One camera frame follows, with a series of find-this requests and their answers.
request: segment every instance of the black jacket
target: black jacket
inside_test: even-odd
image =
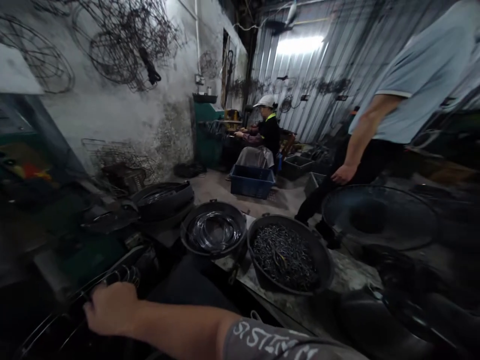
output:
[[[280,126],[277,116],[258,123],[258,133],[262,144],[276,156],[280,150]]]

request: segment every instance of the yellow collar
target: yellow collar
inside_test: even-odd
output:
[[[267,122],[269,119],[271,119],[271,118],[273,118],[273,117],[275,117],[275,116],[277,116],[276,113],[271,113],[271,114],[265,119],[265,122]]]

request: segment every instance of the worker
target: worker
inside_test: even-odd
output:
[[[93,332],[132,338],[177,360],[367,360],[334,340],[269,326],[228,310],[139,300],[128,282],[99,285],[83,308]]]
[[[280,150],[280,126],[273,95],[265,95],[253,106],[259,107],[263,121],[248,131],[243,128],[235,133],[247,146],[241,151],[237,165],[274,168]]]
[[[480,0],[461,0],[414,36],[366,94],[324,181],[295,219],[307,224],[333,189],[369,184],[403,152],[454,90],[478,42]],[[324,221],[315,228],[338,248]]]

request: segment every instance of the fluorescent light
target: fluorescent light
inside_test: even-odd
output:
[[[278,42],[276,53],[282,55],[313,53],[323,46],[323,36],[299,37]]]

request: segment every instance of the shoe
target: shoe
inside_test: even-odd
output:
[[[321,237],[326,241],[326,247],[330,250],[340,249],[342,247],[342,242],[335,237],[334,231],[327,225],[325,221],[320,221],[315,225],[315,230],[317,230]]]

